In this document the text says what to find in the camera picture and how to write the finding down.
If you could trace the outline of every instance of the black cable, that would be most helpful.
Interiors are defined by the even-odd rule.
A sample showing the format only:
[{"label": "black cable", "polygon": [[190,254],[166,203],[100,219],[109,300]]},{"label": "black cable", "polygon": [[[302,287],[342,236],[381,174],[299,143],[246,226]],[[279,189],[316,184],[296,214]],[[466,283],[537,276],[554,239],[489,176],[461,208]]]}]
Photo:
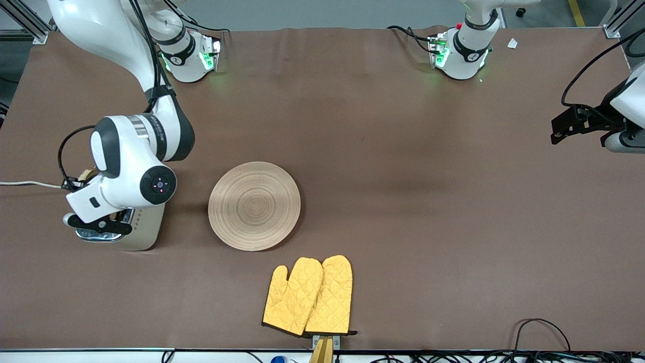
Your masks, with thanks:
[{"label": "black cable", "polygon": [[258,357],[257,357],[257,355],[255,355],[255,354],[253,354],[253,353],[251,353],[251,352],[249,352],[249,351],[247,351],[247,353],[248,353],[248,354],[251,354],[251,356],[252,356],[253,358],[255,358],[255,360],[257,360],[258,362],[260,362],[260,363],[264,363],[260,358],[258,358]]},{"label": "black cable", "polygon": [[[132,6],[132,10],[134,10],[134,14],[137,16],[137,19],[139,20],[139,23],[141,24],[141,28],[143,29],[143,34],[144,37],[146,38],[146,43],[148,43],[148,48],[150,49],[150,55],[152,57],[152,68],[153,68],[153,73],[155,74],[155,80],[154,80],[154,88],[157,88],[160,84],[159,78],[161,77],[160,75],[160,70],[159,70],[159,59],[157,57],[157,51],[155,49],[152,36],[150,35],[150,31],[148,29],[148,25],[146,24],[146,19],[143,17],[143,12],[141,11],[141,7],[139,6],[139,3],[136,0],[130,0],[130,6]],[[152,108],[155,106],[155,103],[157,100],[155,98],[150,98],[148,100],[148,106],[146,109],[143,111],[143,113],[149,113],[152,111]]]},{"label": "black cable", "polygon": [[607,27],[608,28],[613,27],[613,25],[616,23],[616,21],[618,21],[618,19],[620,19],[622,17],[622,15],[625,14],[625,12],[628,11],[631,8],[631,6],[636,3],[636,1],[637,0],[633,0],[629,5],[622,6],[622,7],[618,8],[618,9],[616,9],[616,11],[614,11],[614,13],[613,13],[613,15],[614,15],[612,17],[613,21],[611,21],[609,24],[607,24]]},{"label": "black cable", "polygon": [[386,29],[400,30],[401,32],[404,32],[408,37],[416,37],[418,40],[425,40],[425,41],[428,40],[428,38],[423,38],[423,37],[416,36],[416,35],[410,33],[407,29],[403,29],[402,27],[400,27],[398,25],[388,26]]},{"label": "black cable", "polygon": [[[196,32],[199,31],[199,29],[193,28],[192,26],[187,26],[186,29],[195,30]],[[211,37],[211,38],[213,38],[216,41],[221,41],[222,40],[221,38],[218,38],[218,37]]]},{"label": "black cable", "polygon": [[373,360],[370,363],[381,363],[381,362],[405,363],[401,359],[398,359],[398,358],[395,358],[395,357],[390,358],[389,355],[386,355],[385,358],[379,358],[379,359]]},{"label": "black cable", "polygon": [[4,78],[4,77],[0,77],[0,79],[2,79],[2,80],[3,80],[3,81],[5,81],[5,82],[15,83],[16,85],[18,84],[18,81],[12,81],[11,79],[6,79],[6,78]]},{"label": "black cable", "polygon": [[526,324],[530,323],[530,322],[543,322],[543,323],[547,323],[550,326],[554,327],[562,335],[562,337],[564,338],[564,341],[566,342],[566,351],[567,352],[571,351],[571,344],[569,343],[569,339],[566,337],[566,335],[564,334],[562,329],[560,329],[557,325],[555,325],[554,323],[550,322],[549,320],[542,319],[542,318],[527,319],[525,322],[523,322],[520,325],[520,327],[517,330],[517,336],[515,337],[515,347],[513,348],[513,353],[510,355],[511,363],[515,363],[515,356],[517,354],[517,348],[518,348],[518,346],[520,344],[520,335],[522,334],[522,328],[524,328],[524,326]]},{"label": "black cable", "polygon": [[462,355],[461,353],[453,352],[453,357],[462,358],[467,363],[473,363],[472,360],[468,359],[468,357],[466,357],[465,355]]},{"label": "black cable", "polygon": [[630,15],[630,16],[625,16],[625,17],[622,17],[622,16],[616,16],[616,17],[615,17],[616,19],[615,19],[614,21],[612,21],[612,22],[611,22],[612,24],[614,24],[614,23],[616,22],[616,20],[618,20],[618,19],[622,18],[622,21],[620,22],[620,24],[618,24],[618,25],[616,26],[616,29],[620,29],[620,28],[622,28],[622,26],[623,26],[623,25],[625,25],[625,23],[627,23],[627,20],[629,20],[631,16],[633,16],[634,14],[636,14],[636,12],[638,12],[638,11],[640,10],[640,8],[642,8],[642,7],[643,7],[643,5],[645,5],[645,3],[641,3],[641,4],[640,4],[636,9],[634,9],[634,10],[629,10],[629,9],[631,8],[631,6],[632,6],[632,5],[634,5],[636,2],[637,2],[637,0],[634,0],[634,1],[632,1],[632,2],[631,2],[631,4],[629,4],[628,6],[625,6],[625,7],[623,8],[622,13],[623,13],[623,14],[625,14],[625,12],[630,11],[630,12],[631,12],[631,15]]},{"label": "black cable", "polygon": [[192,24],[192,25],[197,26],[199,28],[202,28],[202,29],[205,29],[205,30],[211,30],[211,31],[214,31],[214,32],[228,32],[228,33],[231,32],[227,28],[219,28],[219,29],[218,28],[208,28],[207,26],[200,25],[195,19],[191,18],[190,16],[185,15],[185,14],[181,14],[178,11],[179,7],[177,5],[175,5],[175,3],[173,3],[171,0],[163,0],[163,1],[164,1],[164,3],[166,3],[166,5],[168,5],[170,10],[172,10],[175,14],[177,14],[177,16],[179,16],[183,21],[187,22],[188,24]]},{"label": "black cable", "polygon": [[430,50],[430,49],[428,49],[427,47],[424,47],[424,45],[423,45],[423,44],[421,44],[421,41],[423,40],[423,41],[426,41],[426,42],[427,42],[427,41],[428,41],[428,38],[427,38],[427,37],[425,37],[425,38],[424,38],[424,37],[420,37],[420,36],[418,36],[417,34],[414,34],[414,31],[412,30],[412,27],[411,27],[411,26],[408,26],[408,28],[407,28],[407,29],[403,29],[403,28],[401,28],[401,27],[400,27],[400,26],[398,26],[398,25],[392,25],[392,26],[388,26],[388,29],[400,30],[400,31],[404,32],[407,36],[412,37],[412,39],[414,39],[414,41],[416,41],[416,42],[417,42],[417,44],[419,45],[419,47],[420,47],[421,49],[423,49],[423,50],[425,50],[426,52],[431,53],[431,54],[439,54],[439,52],[438,52],[438,51],[436,51],[436,50]]},{"label": "black cable", "polygon": [[[495,362],[495,359],[497,359],[497,357],[496,357],[496,356],[497,356],[498,354],[504,354],[504,353],[505,353],[505,351],[502,351],[502,350],[498,350],[498,351],[491,351],[491,352],[489,352],[487,355],[485,355],[485,356],[484,356],[484,358],[482,358],[482,360],[480,360],[480,361],[479,361],[479,363],[491,363],[491,362]],[[493,357],[493,360],[489,362],[489,361],[488,361],[488,359],[489,359],[490,357]]]},{"label": "black cable", "polygon": [[169,363],[172,357],[175,356],[175,351],[165,351],[163,352],[163,355],[161,356],[161,363]]},{"label": "black cable", "polygon": [[428,363],[428,360],[420,355],[410,355],[412,363]]},{"label": "black cable", "polygon": [[539,353],[540,353],[540,352],[538,352],[538,351],[536,351],[536,352],[535,352],[535,355],[534,355],[534,356],[533,356],[533,358],[532,358],[532,359],[533,359],[533,363],[538,363],[538,355],[539,355]]},{"label": "black cable", "polygon": [[569,359],[569,360],[575,360],[577,362],[587,362],[587,363],[598,363],[597,360],[591,360],[591,359],[585,359],[581,357],[577,357],[575,355],[567,354],[567,353],[560,353],[560,352],[553,352],[553,355],[557,355],[561,358]]},{"label": "black cable", "polygon": [[455,358],[455,355],[453,353],[443,352],[443,351],[435,351],[435,352],[432,353],[432,355],[434,355],[435,357],[439,358],[438,360],[436,360],[436,362],[444,359],[444,360],[447,360],[448,363],[461,363],[461,362],[459,362],[459,359]]},{"label": "black cable", "polygon": [[[612,45],[611,47],[609,47],[609,48],[607,48],[607,49],[605,49],[605,50],[603,50],[599,55],[595,56],[595,57],[594,57],[594,58],[593,58],[589,63],[587,63],[587,65],[585,65],[585,66],[580,70],[580,72],[578,72],[578,74],[576,74],[576,76],[572,79],[572,81],[571,81],[571,82],[569,82],[569,84],[567,85],[567,87],[564,89],[564,92],[562,93],[562,98],[561,98],[561,100],[560,100],[560,102],[562,103],[562,105],[563,105],[563,106],[567,106],[567,107],[572,107],[572,106],[573,106],[573,104],[572,104],[572,103],[568,103],[568,102],[566,101],[566,95],[569,93],[569,90],[570,90],[570,89],[573,87],[573,85],[578,81],[578,79],[582,76],[582,74],[583,74],[583,73],[585,73],[585,71],[587,71],[587,69],[589,69],[589,67],[591,67],[591,66],[592,66],[592,64],[596,63],[596,61],[597,61],[598,59],[602,58],[605,54],[607,54],[607,53],[611,52],[614,48],[617,48],[617,47],[621,46],[622,44],[625,44],[625,43],[629,42],[629,44],[627,45],[627,47],[626,47],[626,49],[625,49],[625,54],[627,54],[627,55],[628,55],[628,56],[630,56],[630,57],[634,57],[634,56],[635,56],[635,57],[644,57],[644,56],[645,56],[645,54],[634,54],[634,53],[631,53],[631,50],[630,50],[630,47],[631,47],[631,45],[633,44],[634,40],[636,40],[636,39],[637,39],[641,34],[643,34],[644,32],[645,32],[645,28],[640,29],[639,31],[635,32],[634,34],[632,34],[632,35],[630,35],[630,36],[628,36],[628,37],[626,37],[626,38],[623,38],[623,39],[622,39],[621,41],[619,41],[618,43],[616,43],[616,44]],[[591,106],[589,106],[589,105],[582,105],[582,106],[583,106],[583,107],[587,107],[587,108],[592,109],[592,110],[595,110],[595,108],[593,108],[593,107],[591,107]]]},{"label": "black cable", "polygon": [[504,356],[504,358],[502,358],[502,360],[499,361],[499,363],[506,363],[511,359],[511,357],[511,355],[506,355]]},{"label": "black cable", "polygon": [[89,129],[93,129],[93,128],[94,128],[94,125],[84,126],[84,127],[80,127],[78,129],[75,129],[69,135],[67,135],[67,137],[65,139],[63,139],[63,142],[61,143],[61,146],[58,148],[58,167],[61,170],[61,174],[63,175],[63,179],[65,180],[65,183],[67,184],[67,186],[69,186],[71,191],[76,191],[78,189],[78,187],[76,187],[72,183],[72,180],[70,179],[69,176],[67,176],[67,173],[65,172],[65,168],[63,167],[63,149],[65,148],[65,144],[67,143],[67,141],[69,139],[71,139],[72,136],[78,134],[81,131],[89,130]]}]

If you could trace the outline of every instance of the blue object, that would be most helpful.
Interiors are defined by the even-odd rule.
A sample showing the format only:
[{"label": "blue object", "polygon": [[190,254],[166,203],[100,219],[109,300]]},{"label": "blue object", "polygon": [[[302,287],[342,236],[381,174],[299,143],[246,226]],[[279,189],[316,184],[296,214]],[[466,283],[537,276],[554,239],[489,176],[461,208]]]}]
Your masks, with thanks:
[{"label": "blue object", "polygon": [[271,359],[271,363],[287,363],[287,362],[289,362],[289,360],[286,357],[283,357],[281,355]]}]

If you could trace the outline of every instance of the yellow floor line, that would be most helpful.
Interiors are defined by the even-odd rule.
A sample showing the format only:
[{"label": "yellow floor line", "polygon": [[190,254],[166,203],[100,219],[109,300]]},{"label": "yellow floor line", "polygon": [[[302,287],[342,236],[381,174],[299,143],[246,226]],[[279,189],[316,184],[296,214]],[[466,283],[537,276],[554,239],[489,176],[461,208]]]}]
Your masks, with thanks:
[{"label": "yellow floor line", "polygon": [[569,0],[569,7],[571,7],[571,13],[573,13],[573,19],[575,20],[576,26],[584,26],[584,20],[580,13],[580,7],[578,7],[578,1]]}]

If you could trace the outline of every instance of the round wooden plate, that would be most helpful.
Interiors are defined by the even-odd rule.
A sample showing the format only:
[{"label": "round wooden plate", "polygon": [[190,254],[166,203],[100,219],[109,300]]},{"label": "round wooden plate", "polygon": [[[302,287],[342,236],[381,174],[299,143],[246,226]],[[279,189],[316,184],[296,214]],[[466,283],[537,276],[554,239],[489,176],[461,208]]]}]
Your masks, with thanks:
[{"label": "round wooden plate", "polygon": [[208,200],[208,219],[231,247],[261,251],[279,244],[300,217],[300,193],[282,168],[253,161],[228,171]]}]

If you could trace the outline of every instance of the quilted fabric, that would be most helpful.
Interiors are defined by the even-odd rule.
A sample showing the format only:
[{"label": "quilted fabric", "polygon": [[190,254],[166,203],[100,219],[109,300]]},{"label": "quilted fabric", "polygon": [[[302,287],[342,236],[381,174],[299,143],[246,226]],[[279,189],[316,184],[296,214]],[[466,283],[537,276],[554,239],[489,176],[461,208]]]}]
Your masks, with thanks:
[{"label": "quilted fabric", "polygon": [[322,286],[305,331],[347,334],[352,304],[352,265],[345,256],[333,256],[322,263]]},{"label": "quilted fabric", "polygon": [[287,274],[286,266],[273,271],[262,323],[301,336],[323,282],[323,267],[318,260],[301,257],[288,279]]}]

